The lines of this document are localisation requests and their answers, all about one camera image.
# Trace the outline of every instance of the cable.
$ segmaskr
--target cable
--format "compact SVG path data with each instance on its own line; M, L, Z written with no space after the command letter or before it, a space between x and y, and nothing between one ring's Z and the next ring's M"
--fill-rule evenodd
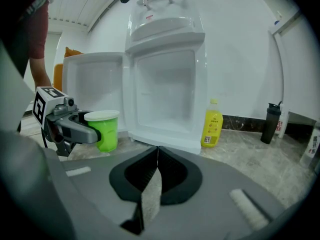
M41 129L41 135L42 135L42 140L43 140L44 147L48 148L48 145L47 145L47 142L46 142L46 137L45 137L43 129Z

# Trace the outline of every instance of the green slime container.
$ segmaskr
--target green slime container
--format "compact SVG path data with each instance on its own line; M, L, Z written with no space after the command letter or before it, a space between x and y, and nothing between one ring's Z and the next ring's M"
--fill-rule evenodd
M84 115L88 125L101 133L101 140L96 143L100 152L110 152L117 148L119 113L116 110L104 110Z

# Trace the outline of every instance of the yellow bottle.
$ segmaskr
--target yellow bottle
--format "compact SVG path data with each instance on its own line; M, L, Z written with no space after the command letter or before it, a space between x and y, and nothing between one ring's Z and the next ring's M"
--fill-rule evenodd
M213 148L217 145L224 118L218 110L218 101L210 99L210 105L206 109L205 121L201 138L201 146Z

